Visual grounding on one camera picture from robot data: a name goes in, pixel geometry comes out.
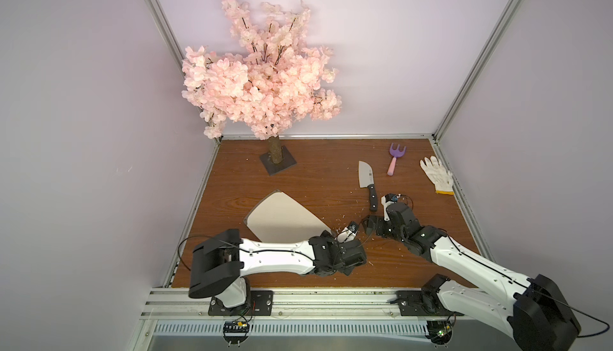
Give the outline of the black-handled kitchen knife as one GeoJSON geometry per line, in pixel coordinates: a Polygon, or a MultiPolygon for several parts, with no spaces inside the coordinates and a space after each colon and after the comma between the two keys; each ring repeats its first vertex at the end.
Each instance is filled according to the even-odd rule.
{"type": "Polygon", "coordinates": [[[359,161],[359,188],[366,188],[369,193],[369,209],[378,210],[378,196],[372,167],[367,162],[359,161]]]}

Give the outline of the white grey-rimmed cutting board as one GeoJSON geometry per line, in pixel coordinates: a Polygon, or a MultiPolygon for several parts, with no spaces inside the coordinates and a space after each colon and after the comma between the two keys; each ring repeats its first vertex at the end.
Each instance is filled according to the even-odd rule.
{"type": "Polygon", "coordinates": [[[264,243],[298,243],[332,233],[325,223],[286,193],[276,190],[244,218],[244,224],[264,243]]]}

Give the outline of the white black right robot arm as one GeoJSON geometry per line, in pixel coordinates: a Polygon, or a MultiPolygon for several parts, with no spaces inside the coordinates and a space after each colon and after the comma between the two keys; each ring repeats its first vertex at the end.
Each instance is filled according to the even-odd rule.
{"type": "Polygon", "coordinates": [[[399,199],[374,201],[363,225],[367,234],[401,243],[412,254],[472,283],[465,287],[437,274],[422,292],[432,306],[464,314],[508,335],[523,350],[569,350],[584,338],[580,311],[567,303],[557,284],[539,274],[530,278],[459,244],[447,231],[419,223],[399,199]]]}

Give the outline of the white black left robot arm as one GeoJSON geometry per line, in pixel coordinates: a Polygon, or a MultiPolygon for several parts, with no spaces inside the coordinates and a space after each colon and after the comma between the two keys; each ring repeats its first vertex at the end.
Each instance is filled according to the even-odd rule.
{"type": "Polygon", "coordinates": [[[253,274],[350,275],[367,263],[358,239],[339,241],[328,231],[296,243],[243,239],[236,229],[204,239],[193,248],[188,297],[216,298],[228,309],[250,303],[247,277],[253,274]]]}

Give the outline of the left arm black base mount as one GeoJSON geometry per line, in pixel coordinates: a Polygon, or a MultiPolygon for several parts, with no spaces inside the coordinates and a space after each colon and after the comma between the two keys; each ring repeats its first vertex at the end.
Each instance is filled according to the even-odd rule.
{"type": "Polygon", "coordinates": [[[209,316],[271,316],[274,292],[252,290],[247,278],[237,279],[220,295],[210,301],[209,316]]]}

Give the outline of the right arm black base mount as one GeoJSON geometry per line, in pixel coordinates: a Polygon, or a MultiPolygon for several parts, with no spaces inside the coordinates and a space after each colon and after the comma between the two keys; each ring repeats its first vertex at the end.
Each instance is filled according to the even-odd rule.
{"type": "Polygon", "coordinates": [[[450,278],[442,274],[436,274],[420,290],[398,290],[395,298],[387,303],[397,306],[400,315],[422,316],[422,317],[448,317],[454,314],[463,316],[462,313],[451,311],[443,306],[442,301],[437,296],[442,285],[449,282],[450,278]]]}

